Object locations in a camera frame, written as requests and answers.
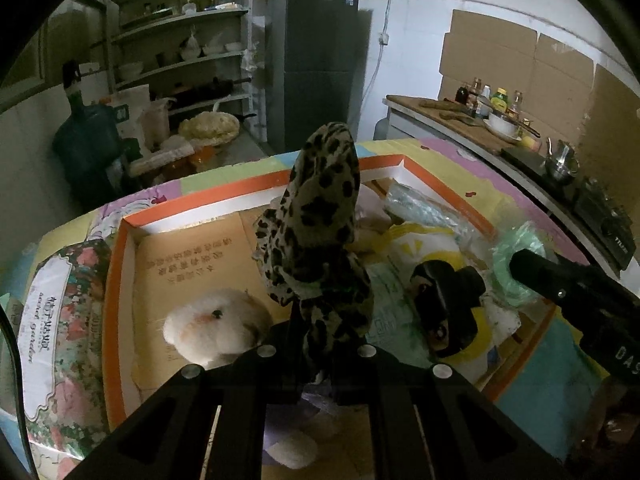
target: stainless steel kettle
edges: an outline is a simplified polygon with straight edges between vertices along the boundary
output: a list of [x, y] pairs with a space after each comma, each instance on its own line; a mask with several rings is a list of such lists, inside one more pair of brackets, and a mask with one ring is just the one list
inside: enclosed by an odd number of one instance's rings
[[551, 138], [546, 138], [545, 170], [551, 179], [561, 186], [569, 184], [578, 173], [580, 164], [575, 158], [575, 150], [572, 145], [558, 139], [556, 148], [552, 148]]

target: gray refrigerator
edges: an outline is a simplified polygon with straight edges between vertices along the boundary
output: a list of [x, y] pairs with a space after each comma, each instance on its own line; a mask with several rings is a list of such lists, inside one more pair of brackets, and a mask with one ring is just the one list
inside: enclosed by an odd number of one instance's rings
[[323, 124], [347, 121], [358, 0], [269, 0], [266, 20], [267, 140], [299, 150]]

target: gas stove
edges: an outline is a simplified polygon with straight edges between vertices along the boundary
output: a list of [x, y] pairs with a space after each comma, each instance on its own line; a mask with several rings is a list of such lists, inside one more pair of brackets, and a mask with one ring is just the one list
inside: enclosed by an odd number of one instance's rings
[[505, 148], [501, 155], [583, 224], [618, 270], [626, 269], [636, 252], [631, 219], [596, 179], [581, 177], [568, 186], [560, 186], [546, 174], [543, 156], [518, 147]]

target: spotted stuffed animal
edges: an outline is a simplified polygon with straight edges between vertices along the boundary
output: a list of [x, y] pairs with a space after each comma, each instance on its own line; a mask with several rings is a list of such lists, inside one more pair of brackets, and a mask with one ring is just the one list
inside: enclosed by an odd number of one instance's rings
[[369, 330], [373, 294], [355, 254], [358, 157], [346, 124], [329, 123], [303, 146], [277, 208], [255, 224], [254, 258], [271, 298], [309, 323], [303, 351], [311, 372], [327, 366], [336, 342]]

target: silver screw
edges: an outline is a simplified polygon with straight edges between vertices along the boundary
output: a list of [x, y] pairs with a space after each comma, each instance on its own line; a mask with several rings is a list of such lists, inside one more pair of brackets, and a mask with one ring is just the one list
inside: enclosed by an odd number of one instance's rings
[[258, 349], [256, 350], [258, 352], [258, 355], [260, 357], [273, 357], [274, 355], [276, 355], [276, 347], [272, 346], [272, 345], [262, 345], [262, 346], [258, 346]]
[[180, 373], [185, 379], [193, 379], [200, 375], [201, 367], [198, 365], [186, 365], [182, 367]]
[[431, 371], [439, 379], [449, 379], [453, 375], [453, 370], [447, 365], [439, 364], [435, 365]]
[[358, 348], [358, 355], [360, 357], [373, 357], [376, 354], [376, 347], [371, 345], [362, 345]]

